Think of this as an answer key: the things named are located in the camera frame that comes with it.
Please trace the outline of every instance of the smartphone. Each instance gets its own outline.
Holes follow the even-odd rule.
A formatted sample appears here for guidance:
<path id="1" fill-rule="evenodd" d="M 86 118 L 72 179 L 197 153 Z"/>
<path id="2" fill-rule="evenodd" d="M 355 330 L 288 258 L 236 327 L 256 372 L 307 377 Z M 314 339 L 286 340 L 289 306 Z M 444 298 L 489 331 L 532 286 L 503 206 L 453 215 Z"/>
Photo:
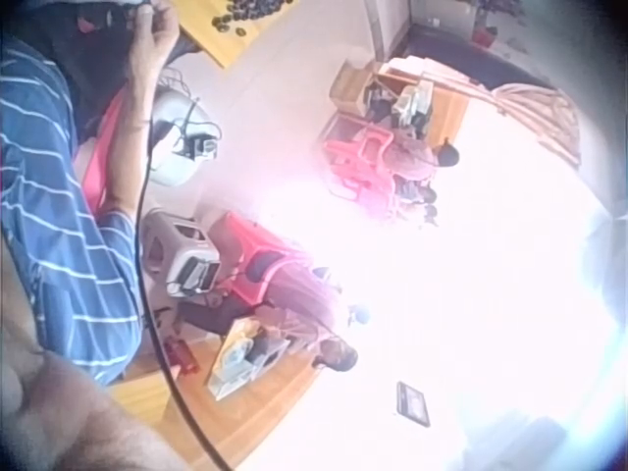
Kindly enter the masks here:
<path id="1" fill-rule="evenodd" d="M 396 385 L 396 411 L 423 427 L 430 427 L 430 414 L 422 392 L 399 381 Z"/>

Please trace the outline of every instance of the striped shirt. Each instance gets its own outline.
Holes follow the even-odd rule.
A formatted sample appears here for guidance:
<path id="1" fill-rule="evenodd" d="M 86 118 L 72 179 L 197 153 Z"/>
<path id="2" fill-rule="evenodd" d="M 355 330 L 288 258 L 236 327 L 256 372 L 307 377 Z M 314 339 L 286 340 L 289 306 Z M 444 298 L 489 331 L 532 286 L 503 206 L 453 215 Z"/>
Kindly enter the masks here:
<path id="1" fill-rule="evenodd" d="M 136 352 L 141 321 L 134 224 L 89 213 L 73 169 L 76 132 L 54 63 L 3 38 L 0 63 L 2 232 L 39 342 L 105 385 Z"/>

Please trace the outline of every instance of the red plastic stool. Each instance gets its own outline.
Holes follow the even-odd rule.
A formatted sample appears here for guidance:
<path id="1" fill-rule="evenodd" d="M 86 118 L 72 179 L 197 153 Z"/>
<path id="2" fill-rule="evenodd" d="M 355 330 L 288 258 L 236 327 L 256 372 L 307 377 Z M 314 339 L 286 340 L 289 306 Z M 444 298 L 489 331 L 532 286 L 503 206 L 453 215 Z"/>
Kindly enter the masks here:
<path id="1" fill-rule="evenodd" d="M 96 215 L 98 212 L 105 194 L 107 156 L 109 155 L 109 147 L 111 147 L 116 124 L 120 118 L 123 100 L 124 90 L 122 89 L 111 101 L 103 116 L 100 131 L 96 137 L 96 145 L 82 179 L 82 191 L 87 200 L 87 207 L 93 215 Z"/>
<path id="2" fill-rule="evenodd" d="M 330 154 L 330 192 L 359 204 L 378 219 L 392 214 L 395 184 L 384 155 L 393 139 L 392 132 L 369 126 L 360 141 L 326 141 L 323 148 Z"/>
<path id="3" fill-rule="evenodd" d="M 226 231 L 239 242 L 241 258 L 236 272 L 218 282 L 215 289 L 234 292 L 250 306 L 260 304 L 272 278 L 281 267 L 290 263 L 310 265 L 303 250 L 289 246 L 284 240 L 235 213 L 227 213 L 210 229 Z"/>

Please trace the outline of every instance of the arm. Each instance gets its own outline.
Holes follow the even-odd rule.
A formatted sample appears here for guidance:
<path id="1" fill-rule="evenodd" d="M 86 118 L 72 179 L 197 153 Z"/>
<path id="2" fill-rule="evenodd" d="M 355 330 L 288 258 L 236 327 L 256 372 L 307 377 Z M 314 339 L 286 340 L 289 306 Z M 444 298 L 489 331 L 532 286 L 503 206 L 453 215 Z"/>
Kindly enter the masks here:
<path id="1" fill-rule="evenodd" d="M 20 469 L 188 469 L 85 373 L 23 343 L 8 326 L 2 328 L 1 371 L 2 445 Z"/>
<path id="2" fill-rule="evenodd" d="M 107 160 L 103 212 L 120 210 L 134 221 L 146 172 L 150 119 L 159 74 L 177 38 L 179 19 L 166 0 L 141 5 L 129 58 L 130 77 Z"/>

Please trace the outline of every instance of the box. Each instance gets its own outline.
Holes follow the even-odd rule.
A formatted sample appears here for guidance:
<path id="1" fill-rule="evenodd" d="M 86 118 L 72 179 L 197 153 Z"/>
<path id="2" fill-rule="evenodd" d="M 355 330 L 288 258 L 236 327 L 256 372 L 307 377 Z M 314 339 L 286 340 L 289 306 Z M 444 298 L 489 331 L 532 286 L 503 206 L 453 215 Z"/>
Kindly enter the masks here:
<path id="1" fill-rule="evenodd" d="M 342 113 L 365 117 L 369 110 L 367 87 L 373 82 L 370 66 L 356 69 L 348 62 L 342 64 L 332 88 L 330 98 Z"/>

